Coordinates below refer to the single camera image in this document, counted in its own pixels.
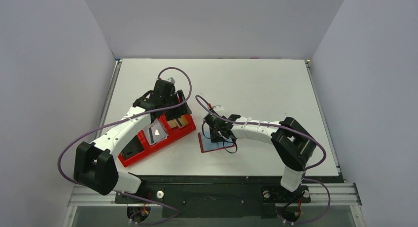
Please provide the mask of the red leather card holder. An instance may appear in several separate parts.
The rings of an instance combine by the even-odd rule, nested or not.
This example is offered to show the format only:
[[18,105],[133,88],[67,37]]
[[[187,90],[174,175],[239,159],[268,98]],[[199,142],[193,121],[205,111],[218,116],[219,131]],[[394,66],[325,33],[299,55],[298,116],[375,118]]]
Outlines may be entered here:
[[235,145],[229,142],[213,143],[210,139],[205,138],[201,132],[197,133],[201,153],[218,151],[228,148],[234,148]]

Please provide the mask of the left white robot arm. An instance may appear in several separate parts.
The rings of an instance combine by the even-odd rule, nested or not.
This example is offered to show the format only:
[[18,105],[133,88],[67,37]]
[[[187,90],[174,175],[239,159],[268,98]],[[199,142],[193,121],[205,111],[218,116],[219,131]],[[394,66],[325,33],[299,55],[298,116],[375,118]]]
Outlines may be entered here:
[[111,191],[136,193],[141,179],[119,172],[115,161],[140,131],[161,116],[180,118],[191,113],[183,91],[176,90],[174,84],[172,77],[158,79],[152,90],[133,102],[119,124],[90,143],[81,142],[76,148],[74,180],[102,195]]

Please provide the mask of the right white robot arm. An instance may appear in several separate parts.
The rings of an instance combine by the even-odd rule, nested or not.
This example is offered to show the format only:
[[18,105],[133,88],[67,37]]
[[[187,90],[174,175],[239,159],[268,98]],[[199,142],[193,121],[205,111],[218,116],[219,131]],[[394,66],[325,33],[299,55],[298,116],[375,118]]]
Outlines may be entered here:
[[274,146],[284,164],[280,185],[289,192],[299,188],[316,143],[296,119],[286,117],[283,121],[267,122],[238,114],[225,117],[209,113],[203,121],[224,140],[249,139]]

